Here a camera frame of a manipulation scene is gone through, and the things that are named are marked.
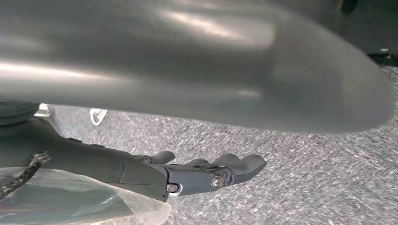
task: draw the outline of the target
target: white plastic clip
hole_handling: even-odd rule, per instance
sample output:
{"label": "white plastic clip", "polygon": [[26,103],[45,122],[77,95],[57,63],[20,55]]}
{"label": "white plastic clip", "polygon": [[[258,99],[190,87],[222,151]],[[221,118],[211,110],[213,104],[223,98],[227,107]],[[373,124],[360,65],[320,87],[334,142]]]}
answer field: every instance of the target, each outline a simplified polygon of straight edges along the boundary
{"label": "white plastic clip", "polygon": [[106,109],[90,109],[91,123],[98,126],[104,120],[107,112]]}
{"label": "white plastic clip", "polygon": [[35,113],[35,116],[37,117],[50,117],[51,113],[50,113],[50,109],[48,108],[47,104],[41,103],[38,111]]}

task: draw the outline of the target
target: gray carpet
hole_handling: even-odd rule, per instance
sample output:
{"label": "gray carpet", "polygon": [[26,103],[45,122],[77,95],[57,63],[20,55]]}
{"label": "gray carpet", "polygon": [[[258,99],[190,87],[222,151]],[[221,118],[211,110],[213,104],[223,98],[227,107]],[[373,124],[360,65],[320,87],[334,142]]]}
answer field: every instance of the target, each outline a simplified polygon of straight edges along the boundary
{"label": "gray carpet", "polygon": [[[387,73],[398,83],[398,69]],[[288,134],[195,120],[53,106],[61,134],[133,154],[169,150],[176,163],[224,153],[260,154],[266,169],[218,192],[173,197],[166,224],[398,224],[398,117],[363,133]]]}

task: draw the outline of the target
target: black cable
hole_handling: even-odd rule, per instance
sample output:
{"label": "black cable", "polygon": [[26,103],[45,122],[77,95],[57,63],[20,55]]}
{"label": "black cable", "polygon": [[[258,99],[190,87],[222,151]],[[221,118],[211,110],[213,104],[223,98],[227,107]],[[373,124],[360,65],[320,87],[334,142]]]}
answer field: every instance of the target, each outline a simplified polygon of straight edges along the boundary
{"label": "black cable", "polygon": [[39,168],[50,159],[51,158],[47,152],[43,154],[33,154],[31,156],[31,164],[21,173],[21,175],[0,189],[0,201],[28,182],[35,175],[37,170],[39,170]]}

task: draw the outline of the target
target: prosthetic hand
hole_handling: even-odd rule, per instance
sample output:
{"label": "prosthetic hand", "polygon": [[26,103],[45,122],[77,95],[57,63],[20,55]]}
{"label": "prosthetic hand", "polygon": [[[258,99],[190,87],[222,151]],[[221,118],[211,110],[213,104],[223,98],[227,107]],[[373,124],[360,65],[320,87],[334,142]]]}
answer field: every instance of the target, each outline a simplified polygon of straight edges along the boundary
{"label": "prosthetic hand", "polygon": [[211,192],[248,181],[266,165],[260,156],[239,160],[233,154],[212,163],[195,159],[184,165],[168,165],[175,158],[171,152],[150,157],[85,144],[59,136],[48,121],[39,118],[0,126],[0,168],[26,167],[30,155],[42,152],[52,158],[42,168],[84,175],[163,202],[169,195]]}
{"label": "prosthetic hand", "polygon": [[212,163],[198,158],[184,165],[165,165],[175,158],[169,151],[160,152],[152,157],[133,157],[152,168],[166,172],[166,191],[173,196],[211,192],[246,182],[266,165],[266,161],[258,155],[249,155],[239,160],[234,154],[225,154]]}

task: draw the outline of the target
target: clear plastic bag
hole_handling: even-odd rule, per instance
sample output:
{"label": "clear plastic bag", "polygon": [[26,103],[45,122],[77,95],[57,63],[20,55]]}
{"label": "clear plastic bag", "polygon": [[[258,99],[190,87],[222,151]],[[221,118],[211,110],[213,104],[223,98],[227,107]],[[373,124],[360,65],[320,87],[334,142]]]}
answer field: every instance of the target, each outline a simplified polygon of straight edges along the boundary
{"label": "clear plastic bag", "polygon": [[[0,187],[24,168],[0,168]],[[34,177],[0,202],[2,225],[94,224],[124,219],[128,224],[160,225],[170,206],[92,178],[39,169]]]}

